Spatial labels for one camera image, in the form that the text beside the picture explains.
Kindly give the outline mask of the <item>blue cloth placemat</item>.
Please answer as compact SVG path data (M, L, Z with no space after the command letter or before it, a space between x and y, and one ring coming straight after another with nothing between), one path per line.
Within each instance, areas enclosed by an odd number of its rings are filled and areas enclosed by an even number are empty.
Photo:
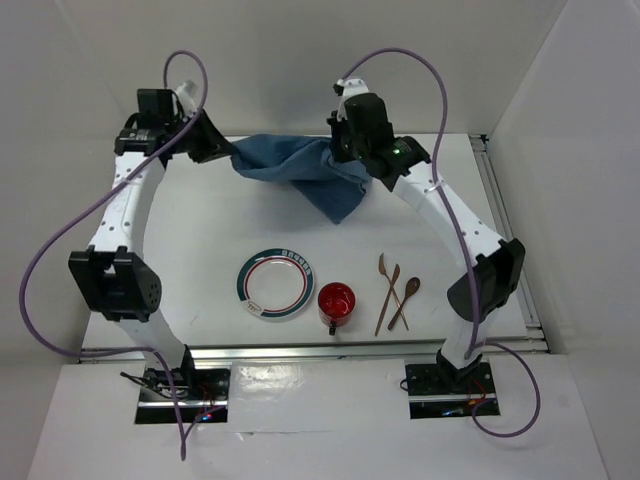
M334 224L360 205L372 182L360 163L337 162L327 137L259 134L233 145L231 163L238 174L290 184Z

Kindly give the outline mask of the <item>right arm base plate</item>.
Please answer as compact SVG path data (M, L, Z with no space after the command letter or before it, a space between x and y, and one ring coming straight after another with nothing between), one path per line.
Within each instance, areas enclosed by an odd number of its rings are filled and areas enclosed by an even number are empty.
M499 416L493 373L488 362L465 380L455 385L446 384L438 375L435 364L406 364L405 378L399 388L408 395L410 418L462 418L476 415Z

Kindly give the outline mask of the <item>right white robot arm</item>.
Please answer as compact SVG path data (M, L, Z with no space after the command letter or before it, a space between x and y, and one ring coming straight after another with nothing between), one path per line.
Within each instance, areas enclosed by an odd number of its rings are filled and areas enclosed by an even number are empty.
M384 101L362 79L340 79L334 90L340 102L327 120L334 158L363 165L426 221L462 265L461 277L447 290L453 330L436 354L438 384L460 391L481 362L498 310L518 286L525 247L504 239L467 206L440 176L435 153L411 136L395 135Z

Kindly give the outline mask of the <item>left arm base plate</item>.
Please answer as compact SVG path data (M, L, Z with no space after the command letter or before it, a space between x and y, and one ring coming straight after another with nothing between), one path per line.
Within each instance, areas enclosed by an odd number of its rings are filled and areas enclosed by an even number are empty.
M143 375L121 372L120 376L139 388L134 422L137 425L175 424L173 400L167 384L151 376L147 370ZM176 395L185 424L226 423L231 383L231 369L197 369L193 384L176 384Z

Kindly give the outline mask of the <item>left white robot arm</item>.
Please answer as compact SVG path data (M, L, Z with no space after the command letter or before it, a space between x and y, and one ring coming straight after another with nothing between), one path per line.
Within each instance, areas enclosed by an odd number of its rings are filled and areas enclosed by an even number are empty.
M140 89L138 110L114 142L116 194L100 226L68 266L89 309L123 330L143 350L149 387L184 399L196 390L190 349L172 332L161 310L162 282L146 264L145 230L169 160L185 153L206 163L235 149L196 105L196 85Z

